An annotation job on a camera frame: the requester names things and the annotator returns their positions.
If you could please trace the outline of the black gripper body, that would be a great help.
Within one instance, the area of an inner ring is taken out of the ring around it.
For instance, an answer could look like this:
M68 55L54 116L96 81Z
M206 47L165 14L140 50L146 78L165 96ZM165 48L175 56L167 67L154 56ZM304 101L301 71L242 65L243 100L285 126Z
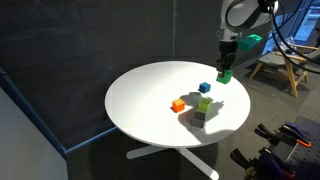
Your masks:
M220 41L219 51L221 56L217 60L217 69L223 68L226 70L227 64L233 64L237 49L238 43L236 41Z

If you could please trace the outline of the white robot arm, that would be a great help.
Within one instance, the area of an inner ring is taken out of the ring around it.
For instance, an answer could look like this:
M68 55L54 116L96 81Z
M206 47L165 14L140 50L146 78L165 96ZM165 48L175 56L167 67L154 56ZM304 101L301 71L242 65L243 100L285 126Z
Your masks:
M218 76L223 77L235 60L240 34L270 21L278 10L278 0L223 0L218 32L220 58Z

